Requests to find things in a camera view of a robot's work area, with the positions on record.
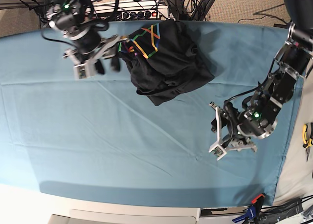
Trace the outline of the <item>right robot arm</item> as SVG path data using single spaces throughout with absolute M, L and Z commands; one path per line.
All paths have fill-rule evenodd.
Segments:
M 62 33 L 62 43 L 71 46 L 64 51 L 63 58 L 72 60 L 76 79 L 104 75 L 103 59 L 110 60 L 112 71 L 121 70 L 118 44 L 129 41 L 129 38 L 119 35 L 103 38 L 100 35 L 100 32 L 109 29 L 109 23 L 116 18 L 118 6 L 119 0 L 115 0 L 113 11 L 105 19 L 94 18 L 91 0 L 54 0 L 48 9 L 47 24 Z

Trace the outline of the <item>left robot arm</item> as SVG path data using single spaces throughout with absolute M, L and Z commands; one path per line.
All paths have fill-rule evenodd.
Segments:
M 308 78 L 313 69 L 313 0 L 283 1 L 291 23 L 287 39 L 272 61 L 278 69 L 270 69 L 262 83 L 239 94 L 247 95 L 241 112 L 231 102 L 237 96 L 225 100 L 223 107 L 210 103 L 215 110 L 211 130 L 217 140 L 210 146 L 209 153 L 217 160 L 229 151 L 257 151 L 252 139 L 264 139 L 273 133 L 277 115 L 293 96 L 297 80 Z

